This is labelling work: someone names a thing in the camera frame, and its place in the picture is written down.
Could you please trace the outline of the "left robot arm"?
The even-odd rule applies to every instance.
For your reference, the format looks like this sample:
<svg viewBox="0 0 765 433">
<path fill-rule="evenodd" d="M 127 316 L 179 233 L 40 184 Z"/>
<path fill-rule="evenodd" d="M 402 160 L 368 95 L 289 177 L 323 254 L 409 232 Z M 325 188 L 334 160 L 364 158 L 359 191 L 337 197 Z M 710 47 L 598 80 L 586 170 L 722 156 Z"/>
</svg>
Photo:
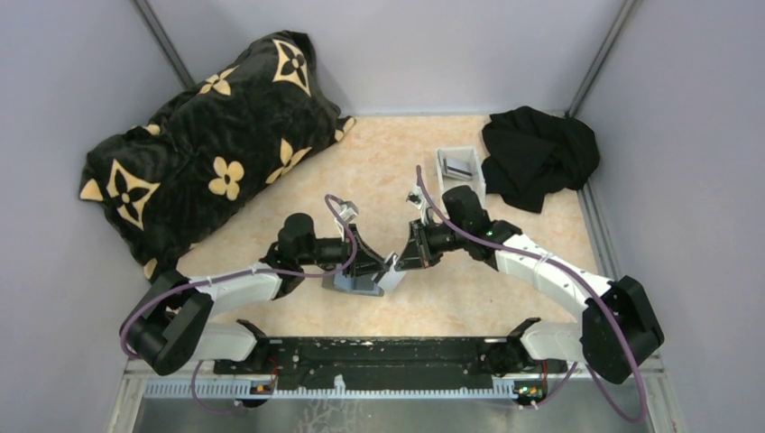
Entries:
<svg viewBox="0 0 765 433">
<path fill-rule="evenodd" d="M 353 224 L 342 222 L 338 237 L 318 238 L 309 215 L 293 214 L 268 253 L 248 268 L 194 280 L 176 271 L 159 277 L 122 325 L 121 341 L 158 375 L 222 360 L 259 373 L 271 360 L 263 333 L 246 320 L 220 324 L 213 317 L 286 297 L 309 278 L 306 265 L 322 268 L 320 279 L 355 280 L 382 276 L 396 260 L 396 253 L 374 251 Z"/>
</svg>

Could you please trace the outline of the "white plastic card tray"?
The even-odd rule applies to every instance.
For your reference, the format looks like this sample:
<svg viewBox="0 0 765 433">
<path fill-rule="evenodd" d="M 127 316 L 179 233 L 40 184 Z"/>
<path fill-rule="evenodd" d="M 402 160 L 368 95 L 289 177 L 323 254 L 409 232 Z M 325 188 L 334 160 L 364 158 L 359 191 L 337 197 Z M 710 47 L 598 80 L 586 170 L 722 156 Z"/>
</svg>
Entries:
<svg viewBox="0 0 765 433">
<path fill-rule="evenodd" d="M 485 180 L 475 147 L 442 147 L 436 150 L 439 194 L 459 186 L 469 187 L 483 204 Z"/>
</svg>

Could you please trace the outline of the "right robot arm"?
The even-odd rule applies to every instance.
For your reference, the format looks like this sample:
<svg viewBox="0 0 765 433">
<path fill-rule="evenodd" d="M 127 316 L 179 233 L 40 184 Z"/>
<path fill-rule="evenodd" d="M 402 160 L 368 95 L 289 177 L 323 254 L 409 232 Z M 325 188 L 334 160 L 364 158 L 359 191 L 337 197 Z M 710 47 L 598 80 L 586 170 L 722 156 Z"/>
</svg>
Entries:
<svg viewBox="0 0 765 433">
<path fill-rule="evenodd" d="M 408 202 L 420 212 L 395 264 L 398 272 L 427 269 L 446 253 L 466 252 L 491 269 L 526 281 L 572 317 L 570 323 L 529 319 L 512 332 L 508 359 L 520 372 L 542 360 L 578 362 L 607 382 L 623 383 L 663 345 L 665 336 L 642 284 L 575 267 L 548 252 L 517 226 L 492 220 L 467 186 L 444 196 L 448 215 L 434 216 L 430 196 L 415 186 Z"/>
</svg>

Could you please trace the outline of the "grey card holder wallet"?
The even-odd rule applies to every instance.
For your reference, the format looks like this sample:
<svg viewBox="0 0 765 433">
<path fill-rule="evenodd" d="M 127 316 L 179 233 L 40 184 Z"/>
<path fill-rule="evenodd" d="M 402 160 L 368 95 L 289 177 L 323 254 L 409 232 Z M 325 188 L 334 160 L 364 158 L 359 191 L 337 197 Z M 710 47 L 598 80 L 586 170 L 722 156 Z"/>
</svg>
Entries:
<svg viewBox="0 0 765 433">
<path fill-rule="evenodd" d="M 321 287 L 345 294 L 360 296 L 382 297 L 384 290 L 377 284 L 386 270 L 367 273 L 364 275 L 348 276 L 343 273 L 330 275 L 321 279 Z"/>
</svg>

